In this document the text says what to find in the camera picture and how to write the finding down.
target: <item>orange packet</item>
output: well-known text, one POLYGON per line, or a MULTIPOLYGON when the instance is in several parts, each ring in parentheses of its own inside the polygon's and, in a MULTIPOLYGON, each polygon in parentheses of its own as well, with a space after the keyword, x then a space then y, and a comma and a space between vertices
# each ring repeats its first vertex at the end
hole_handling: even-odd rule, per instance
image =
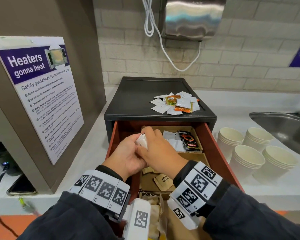
POLYGON ((186 113, 192 113, 193 102, 190 102, 190 104, 191 104, 191 109, 190 108, 183 108, 183 107, 175 106, 174 110, 175 111, 182 111, 182 112, 186 112, 186 113))
POLYGON ((180 95, 171 95, 171 96, 168 96, 166 97, 166 104, 167 105, 176 105, 177 103, 177 99, 180 99, 181 96, 180 95))

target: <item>left hand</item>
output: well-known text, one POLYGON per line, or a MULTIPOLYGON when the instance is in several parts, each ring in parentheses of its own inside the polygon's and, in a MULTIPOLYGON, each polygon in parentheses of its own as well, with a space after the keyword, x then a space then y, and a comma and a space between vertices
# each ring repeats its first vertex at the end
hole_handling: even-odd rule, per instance
POLYGON ((128 177, 138 173, 147 163, 136 155, 136 140, 141 134, 134 134, 120 142, 112 155, 102 165, 118 173, 125 182, 128 177))

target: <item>right hand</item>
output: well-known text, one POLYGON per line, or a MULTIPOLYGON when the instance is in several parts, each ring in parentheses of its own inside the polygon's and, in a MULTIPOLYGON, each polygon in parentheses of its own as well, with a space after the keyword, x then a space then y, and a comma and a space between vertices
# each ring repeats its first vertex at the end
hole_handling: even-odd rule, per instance
POLYGON ((146 127, 141 133, 145 134, 148 149, 137 146, 136 153, 154 170, 174 179, 188 161, 179 156, 170 143, 164 139, 160 130, 153 131, 151 127, 146 127))

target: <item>black cabinet top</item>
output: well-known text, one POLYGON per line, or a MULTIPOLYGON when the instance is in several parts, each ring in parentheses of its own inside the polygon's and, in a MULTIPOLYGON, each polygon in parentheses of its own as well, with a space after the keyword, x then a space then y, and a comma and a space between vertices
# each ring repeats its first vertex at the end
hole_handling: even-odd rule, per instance
POLYGON ((123 77, 104 120, 216 122, 217 116, 203 101, 199 102, 200 110, 183 115, 161 114, 151 109, 155 106, 150 103, 153 97, 171 92, 187 92, 200 99, 183 78, 123 77))

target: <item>white cable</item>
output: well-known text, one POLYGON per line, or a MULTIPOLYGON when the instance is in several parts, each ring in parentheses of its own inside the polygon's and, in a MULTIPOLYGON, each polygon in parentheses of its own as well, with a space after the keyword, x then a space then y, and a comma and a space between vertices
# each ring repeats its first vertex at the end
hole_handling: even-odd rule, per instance
POLYGON ((144 6, 144 10, 145 10, 145 22, 144 22, 144 32, 148 37, 152 37, 154 34, 154 31, 156 29, 156 31, 158 32, 159 38, 160 38, 160 44, 161 44, 161 48, 162 51, 164 52, 164 54, 166 55, 166 57, 168 58, 168 60, 170 61, 170 63, 172 64, 172 66, 179 72, 185 72, 186 70, 189 69, 189 67, 192 66, 193 63, 196 62, 196 60, 199 58, 200 56, 200 51, 201 51, 201 42, 199 42, 199 51, 198 51, 198 55, 197 57, 190 63, 190 65, 188 65, 188 67, 184 70, 180 70, 178 69, 172 62, 172 60, 170 59, 170 57, 168 56, 167 52, 164 50, 164 46, 162 44, 162 37, 160 34, 160 31, 158 29, 158 27, 156 26, 156 21, 155 21, 155 16, 153 15, 153 11, 151 8, 152 5, 152 0, 142 0, 143 2, 143 6, 144 6), (148 28, 148 24, 149 24, 149 18, 150 18, 150 25, 151 25, 151 30, 149 30, 148 28))

